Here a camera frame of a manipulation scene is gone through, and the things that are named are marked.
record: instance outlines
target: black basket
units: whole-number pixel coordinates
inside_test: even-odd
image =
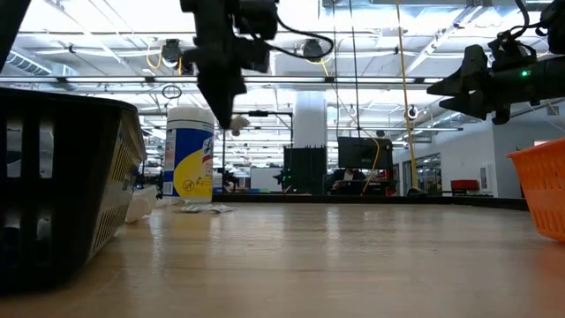
[[[146,153],[125,102],[0,89],[0,291],[51,286],[124,223]]]

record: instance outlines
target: computer monitor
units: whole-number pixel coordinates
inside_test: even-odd
[[[380,152],[375,169],[392,170],[392,141],[378,139]],[[371,138],[338,137],[338,164],[340,168],[372,169],[377,146]]]

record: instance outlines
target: red object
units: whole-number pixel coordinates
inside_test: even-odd
[[[478,181],[477,180],[451,180],[451,191],[465,190],[465,191],[477,191]]]

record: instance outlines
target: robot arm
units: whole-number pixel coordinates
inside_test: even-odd
[[[521,0],[516,0],[525,12]],[[540,100],[565,96],[565,57],[538,61],[535,49],[517,38],[528,28],[536,28],[540,36],[548,35],[549,50],[565,54],[565,0],[554,0],[542,12],[540,22],[515,26],[500,33],[489,43],[493,52],[492,68],[479,45],[465,49],[461,68],[427,89],[431,95],[452,96],[440,102],[442,108],[454,110],[482,120],[495,112],[493,123],[505,124],[510,119],[510,106],[515,102],[539,104]]]
[[[196,25],[195,49],[183,54],[183,60],[198,67],[198,88],[223,129],[230,129],[233,99],[245,94],[242,69],[266,73],[269,51],[278,50],[298,58],[322,58],[329,54],[334,43],[325,36],[294,30],[278,17],[278,0],[180,0],[183,12],[194,14]],[[317,56],[299,56],[268,44],[276,36],[277,26],[291,32],[318,38],[330,48]],[[235,36],[249,34],[252,40]]]

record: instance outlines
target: person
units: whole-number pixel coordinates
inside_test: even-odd
[[[339,187],[340,181],[351,181],[351,180],[365,180],[366,176],[363,172],[353,169],[338,169],[334,171],[334,174],[328,180],[328,189],[337,189]]]

